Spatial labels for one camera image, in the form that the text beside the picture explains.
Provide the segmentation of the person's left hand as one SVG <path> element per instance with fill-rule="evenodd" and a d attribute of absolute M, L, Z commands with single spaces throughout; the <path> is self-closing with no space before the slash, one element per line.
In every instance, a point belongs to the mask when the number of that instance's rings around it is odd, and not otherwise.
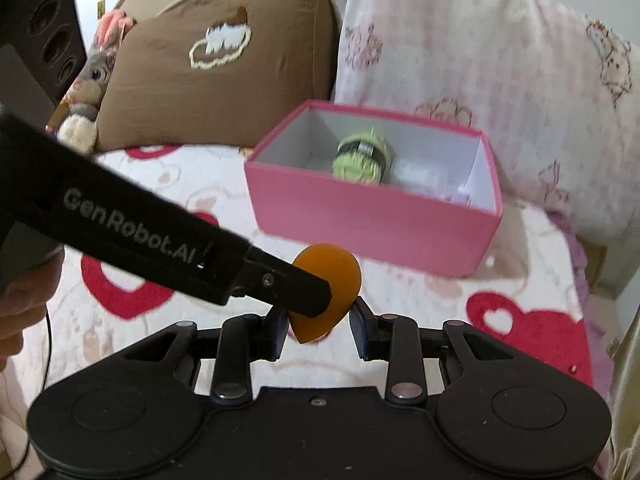
<path fill-rule="evenodd" d="M 22 273 L 1 294 L 1 370 L 23 349 L 24 330 L 38 324 L 47 313 L 61 279 L 65 252 L 61 249 L 46 262 Z"/>

